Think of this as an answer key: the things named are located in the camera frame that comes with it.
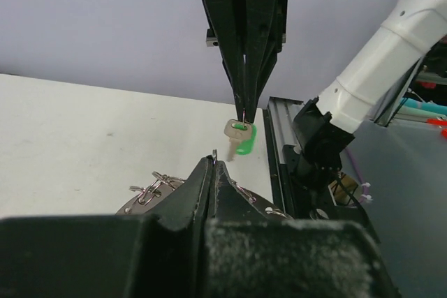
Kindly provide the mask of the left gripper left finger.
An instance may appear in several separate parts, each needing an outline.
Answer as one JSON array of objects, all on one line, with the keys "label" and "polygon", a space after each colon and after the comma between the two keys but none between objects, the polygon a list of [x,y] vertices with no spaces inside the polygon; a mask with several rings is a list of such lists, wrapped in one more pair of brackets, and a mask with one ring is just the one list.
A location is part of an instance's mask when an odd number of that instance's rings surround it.
[{"label": "left gripper left finger", "polygon": [[209,208],[214,163],[206,156],[156,210],[157,265],[162,297],[195,297],[200,276],[203,230]]}]

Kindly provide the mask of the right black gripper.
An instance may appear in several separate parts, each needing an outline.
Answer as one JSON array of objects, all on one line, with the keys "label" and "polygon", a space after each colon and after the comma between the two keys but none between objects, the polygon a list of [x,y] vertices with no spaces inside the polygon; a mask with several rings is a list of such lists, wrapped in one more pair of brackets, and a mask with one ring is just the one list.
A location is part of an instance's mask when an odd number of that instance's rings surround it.
[{"label": "right black gripper", "polygon": [[247,120],[253,120],[277,53],[286,42],[288,0],[202,1],[209,24],[206,43],[219,46],[237,118],[243,120],[245,113]]}]

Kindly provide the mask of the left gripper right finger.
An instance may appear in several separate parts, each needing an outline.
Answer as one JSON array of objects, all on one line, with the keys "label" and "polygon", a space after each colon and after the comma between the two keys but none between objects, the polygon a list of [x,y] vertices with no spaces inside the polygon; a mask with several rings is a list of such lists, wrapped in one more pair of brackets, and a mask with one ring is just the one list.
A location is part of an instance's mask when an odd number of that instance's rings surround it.
[{"label": "left gripper right finger", "polygon": [[267,218],[249,202],[231,179],[222,161],[206,160],[210,185],[207,203],[206,228],[264,228]]}]

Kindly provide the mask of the round metal keyring disc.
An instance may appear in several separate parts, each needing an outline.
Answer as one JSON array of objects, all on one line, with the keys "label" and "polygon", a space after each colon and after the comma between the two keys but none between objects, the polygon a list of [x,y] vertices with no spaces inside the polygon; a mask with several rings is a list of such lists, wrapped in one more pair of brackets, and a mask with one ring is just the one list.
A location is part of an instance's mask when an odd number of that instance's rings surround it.
[{"label": "round metal keyring disc", "polygon": [[[217,159],[217,150],[214,150],[209,159],[214,162],[219,161]],[[185,179],[174,177],[168,174],[161,174],[157,171],[152,173],[154,181],[145,187],[130,186],[129,190],[134,192],[135,195],[127,200],[116,212],[117,215],[132,216],[143,215],[150,212],[157,205],[161,204],[164,200],[167,200],[172,193],[178,190],[185,182]],[[268,221],[279,222],[285,220],[291,220],[293,217],[284,211],[282,211],[277,205],[273,204],[263,196],[250,191],[247,188],[241,187],[236,180],[232,179],[236,186],[247,194],[249,202],[259,210]],[[206,221],[207,218],[207,204],[203,208],[203,213],[196,214],[196,218]]]}]

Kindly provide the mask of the green tag key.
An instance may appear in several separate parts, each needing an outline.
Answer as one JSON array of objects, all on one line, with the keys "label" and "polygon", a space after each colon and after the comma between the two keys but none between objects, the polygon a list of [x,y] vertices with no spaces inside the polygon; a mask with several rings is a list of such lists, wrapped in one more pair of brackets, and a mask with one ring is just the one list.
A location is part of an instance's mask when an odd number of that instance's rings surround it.
[{"label": "green tag key", "polygon": [[226,160],[231,162],[237,155],[250,154],[256,138],[256,132],[257,128],[254,124],[238,121],[237,119],[229,119],[223,130],[229,141]]}]

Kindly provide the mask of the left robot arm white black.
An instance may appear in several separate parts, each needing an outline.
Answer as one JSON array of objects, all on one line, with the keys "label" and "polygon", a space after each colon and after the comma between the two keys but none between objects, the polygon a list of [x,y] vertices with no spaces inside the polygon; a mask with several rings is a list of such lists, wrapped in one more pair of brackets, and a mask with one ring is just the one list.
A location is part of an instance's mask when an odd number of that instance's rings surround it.
[{"label": "left robot arm white black", "polygon": [[[286,31],[287,0],[202,0],[237,116],[231,147],[251,137]],[[293,120],[300,153],[285,211],[232,180],[215,154],[143,217],[159,233],[153,262],[175,282],[161,297],[397,297],[363,210],[316,218],[339,180],[340,152],[382,96],[446,35],[446,0],[399,0],[335,81]]]}]

